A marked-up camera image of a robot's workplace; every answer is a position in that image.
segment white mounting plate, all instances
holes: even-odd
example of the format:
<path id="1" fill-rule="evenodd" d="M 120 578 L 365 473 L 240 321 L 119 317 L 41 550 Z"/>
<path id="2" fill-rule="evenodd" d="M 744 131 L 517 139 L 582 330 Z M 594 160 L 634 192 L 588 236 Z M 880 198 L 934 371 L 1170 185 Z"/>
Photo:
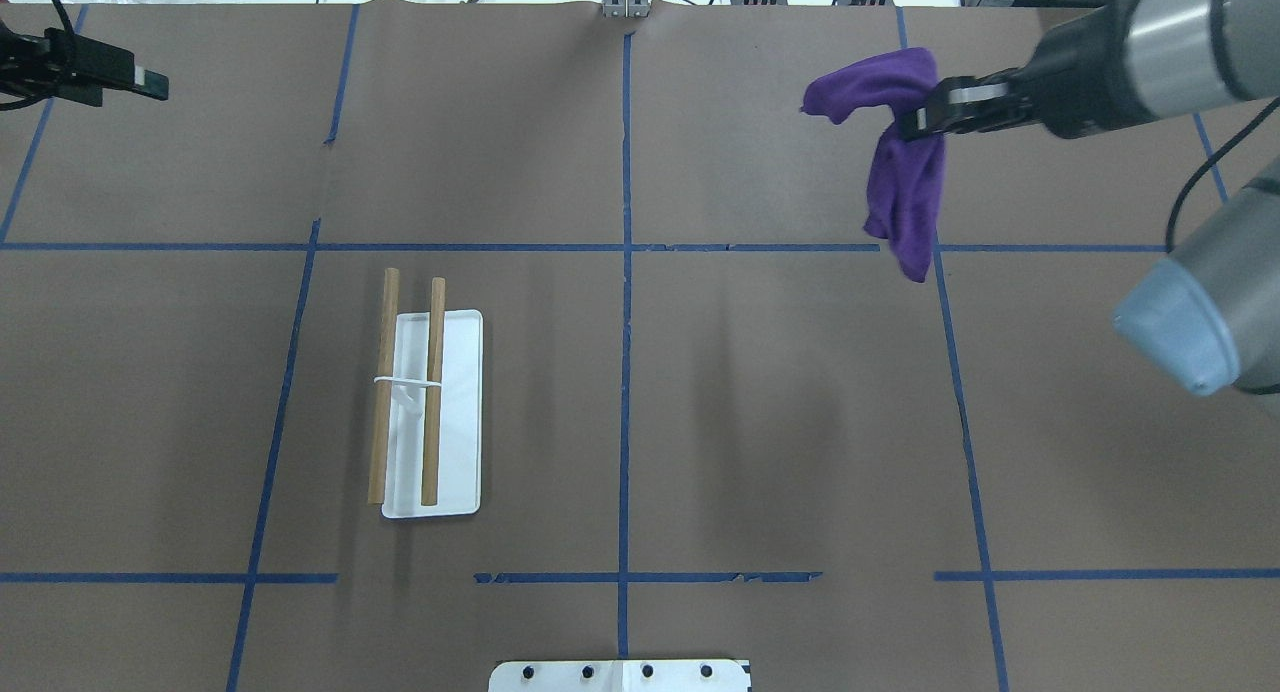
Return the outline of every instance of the white mounting plate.
<path id="1" fill-rule="evenodd" d="M 582 675 L 585 668 L 591 677 Z M 489 692 L 750 692 L 750 669 L 745 660 L 502 663 L 489 675 Z"/>
<path id="2" fill-rule="evenodd" d="M 426 331 L 430 313 L 396 317 L 392 376 L 426 379 Z M 383 515 L 474 514 L 480 509 L 480 399 L 484 370 L 484 317 L 476 310 L 444 313 L 444 363 L 440 374 L 440 481 L 438 504 L 422 495 L 422 429 L 426 390 L 402 388 L 392 395 L 387 436 L 387 492 Z M 404 404 L 407 395 L 411 404 Z"/>

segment table surface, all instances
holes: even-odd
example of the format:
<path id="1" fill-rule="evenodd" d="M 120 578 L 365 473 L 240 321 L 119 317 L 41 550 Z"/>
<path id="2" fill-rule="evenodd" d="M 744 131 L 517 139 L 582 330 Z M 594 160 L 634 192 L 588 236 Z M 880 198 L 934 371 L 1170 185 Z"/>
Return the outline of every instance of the table surface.
<path id="1" fill-rule="evenodd" d="M 915 285 L 860 230 L 890 115 L 803 115 L 806 83 L 909 43 L 996 72 L 1071 13 L 70 13 L 173 98 L 0 114 L 6 692 L 616 656 L 749 659 L 759 689 L 1280 679 L 1275 422 L 1110 326 L 1257 105 L 948 139 Z M 384 267 L 403 310 L 443 276 L 484 313 L 475 515 L 365 504 Z"/>

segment purple towel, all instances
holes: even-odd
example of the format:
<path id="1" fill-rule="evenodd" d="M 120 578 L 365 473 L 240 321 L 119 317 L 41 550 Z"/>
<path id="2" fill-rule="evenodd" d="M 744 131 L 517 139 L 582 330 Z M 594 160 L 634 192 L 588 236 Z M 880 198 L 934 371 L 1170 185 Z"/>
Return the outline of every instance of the purple towel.
<path id="1" fill-rule="evenodd" d="M 840 124 L 859 107 L 887 104 L 899 115 L 915 113 L 938 83 L 927 49 L 905 49 L 856 61 L 819 77 L 804 92 L 800 113 L 824 114 Z M 942 136 L 902 141 L 896 124 L 881 136 L 867 183 L 870 210 L 863 230 L 888 240 L 902 274 L 924 281 L 933 260 L 946 148 Z"/>

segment blue tape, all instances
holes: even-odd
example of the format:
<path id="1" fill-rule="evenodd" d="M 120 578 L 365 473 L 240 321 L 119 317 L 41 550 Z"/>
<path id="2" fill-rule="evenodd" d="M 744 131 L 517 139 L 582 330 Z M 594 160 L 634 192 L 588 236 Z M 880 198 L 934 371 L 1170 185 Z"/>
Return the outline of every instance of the blue tape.
<path id="1" fill-rule="evenodd" d="M 881 246 L 769 246 L 769 244 L 648 244 L 632 246 L 637 253 L 878 253 Z"/>
<path id="2" fill-rule="evenodd" d="M 232 646 L 230 669 L 227 673 L 227 692 L 234 692 L 239 679 L 241 660 L 244 656 L 244 640 L 248 636 L 248 619 L 253 610 L 253 588 L 257 568 L 262 559 L 262 539 L 266 536 L 266 515 L 271 509 L 271 491 L 275 487 L 275 468 L 280 458 L 280 440 L 284 436 L 284 414 L 289 405 L 289 391 L 293 388 L 293 368 L 298 359 L 298 333 L 302 329 L 302 315 L 307 310 L 307 294 L 311 292 L 311 271 L 315 267 L 316 242 L 320 238 L 320 221 L 311 224 L 311 238 L 307 242 L 307 258 L 302 265 L 302 283 L 298 287 L 298 303 L 293 310 L 293 327 L 289 333 L 289 350 L 284 358 L 284 377 L 280 382 L 280 399 L 275 405 L 275 427 L 271 431 L 271 449 L 266 455 L 266 472 L 262 475 L 262 495 L 257 504 L 257 522 L 253 524 L 253 542 L 248 555 L 244 595 L 241 597 L 239 622 L 236 625 L 236 643 Z"/>
<path id="3" fill-rule="evenodd" d="M 618 441 L 618 659 L 627 659 L 631 564 L 631 43 L 622 37 L 622 382 Z"/>
<path id="4" fill-rule="evenodd" d="M 365 251 L 403 251 L 404 253 L 621 253 L 623 246 L 609 244 L 521 244 L 521 242 L 325 242 L 323 253 L 364 253 Z"/>
<path id="5" fill-rule="evenodd" d="M 645 585 L 722 585 L 760 582 L 765 585 L 805 585 L 820 572 L 632 572 L 627 581 Z"/>
<path id="6" fill-rule="evenodd" d="M 945 253 L 1161 253 L 1164 246 L 938 246 Z"/>
<path id="7" fill-rule="evenodd" d="M 820 572 L 499 572 L 476 573 L 476 585 L 722 585 L 760 582 L 804 585 Z"/>
<path id="8" fill-rule="evenodd" d="M 897 13 L 897 43 L 901 49 L 909 49 L 906 41 L 906 17 L 902 14 L 902 8 L 893 5 L 893 12 Z"/>
<path id="9" fill-rule="evenodd" d="M 1201 145 L 1204 146 L 1204 155 L 1206 156 L 1213 156 L 1213 151 L 1215 151 L 1213 150 L 1213 142 L 1211 142 L 1208 139 L 1208 130 L 1204 127 L 1204 119 L 1198 113 L 1193 114 L 1192 119 L 1194 119 L 1194 122 L 1196 122 L 1196 132 L 1201 137 Z M 1231 196 L 1226 194 L 1226 182 L 1222 182 L 1222 171 L 1221 171 L 1221 169 L 1217 168 L 1216 164 L 1212 168 L 1212 173 L 1213 173 L 1213 183 L 1217 185 L 1217 196 L 1220 197 L 1220 200 L 1222 201 L 1222 203 L 1228 203 L 1228 201 L 1230 201 Z"/>
<path id="10" fill-rule="evenodd" d="M 942 304 L 942 329 L 947 338 L 947 361 L 951 363 L 951 386 L 955 390 L 956 409 L 960 413 L 960 434 L 964 441 L 965 467 L 969 475 L 969 504 L 973 509 L 973 528 L 978 537 L 978 560 L 984 574 L 991 574 L 991 551 L 987 546 L 987 523 L 982 514 L 982 491 L 978 487 L 978 464 L 973 455 L 973 436 L 969 431 L 969 409 L 964 397 L 964 379 L 960 377 L 960 354 L 956 352 L 955 326 L 951 322 L 951 299 L 947 297 L 946 271 L 942 267 L 942 253 L 938 246 L 933 248 L 933 278 L 938 283 L 938 301 Z M 1000 629 L 1000 610 L 996 605 L 996 586 L 983 578 L 983 594 L 987 601 L 987 625 L 991 629 L 991 647 L 996 659 L 996 683 L 1000 692 L 1009 692 L 1009 670 L 1005 665 L 1005 641 Z"/>
<path id="11" fill-rule="evenodd" d="M 244 573 L 205 572 L 0 572 L 0 585 L 243 585 Z M 260 574 L 257 585 L 337 585 L 338 574 Z"/>
<path id="12" fill-rule="evenodd" d="M 324 145 L 338 139 L 338 123 L 342 122 L 342 104 L 347 98 L 347 73 L 351 72 L 351 49 L 356 45 L 356 26 L 360 20 L 360 5 L 351 5 L 351 19 L 347 22 L 347 46 L 342 54 L 342 72 L 338 73 L 338 92 L 333 98 L 333 119 L 329 122 L 329 136 Z"/>
<path id="13" fill-rule="evenodd" d="M 337 585 L 338 574 L 321 572 L 259 574 L 256 585 Z"/>
<path id="14" fill-rule="evenodd" d="M 937 572 L 936 582 L 1094 582 L 1105 579 L 1280 579 L 1280 568 L 1027 569 Z"/>
<path id="15" fill-rule="evenodd" d="M 617 585 L 616 572 L 499 572 L 479 573 L 476 585 Z"/>
<path id="16" fill-rule="evenodd" d="M 13 194 L 9 194 L 9 206 L 5 208 L 4 221 L 0 221 L 0 244 L 4 244 L 5 238 L 9 237 L 9 226 L 13 226 L 13 217 L 18 214 L 18 201 L 22 200 L 22 191 L 27 187 L 27 177 L 31 174 L 32 164 L 36 162 L 36 150 L 40 148 L 40 141 L 45 137 L 45 127 L 49 124 L 49 115 L 54 110 L 54 101 L 56 100 L 50 98 L 46 101 L 45 109 L 40 113 L 40 122 L 36 122 L 36 133 L 31 136 L 31 145 L 27 146 L 27 156 L 22 160 L 18 180 L 13 185 Z"/>
<path id="17" fill-rule="evenodd" d="M 298 242 L 5 242 L 0 249 L 12 251 L 131 251 L 131 253 L 301 253 L 308 247 Z"/>

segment wooden stick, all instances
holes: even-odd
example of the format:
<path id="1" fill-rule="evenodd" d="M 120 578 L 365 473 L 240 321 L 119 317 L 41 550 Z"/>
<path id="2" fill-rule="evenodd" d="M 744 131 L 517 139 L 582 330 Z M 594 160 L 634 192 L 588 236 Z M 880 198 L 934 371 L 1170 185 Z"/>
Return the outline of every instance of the wooden stick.
<path id="1" fill-rule="evenodd" d="M 396 354 L 399 313 L 399 269 L 383 271 L 383 320 L 378 334 L 378 377 L 389 377 Z M 374 388 L 374 443 L 369 455 L 369 504 L 380 505 L 387 492 L 387 437 L 392 426 L 392 382 Z"/>
<path id="2" fill-rule="evenodd" d="M 439 382 L 444 370 L 444 278 L 431 279 L 431 318 L 426 331 L 426 379 Z M 440 389 L 426 388 L 426 429 L 422 434 L 422 507 L 439 503 Z"/>

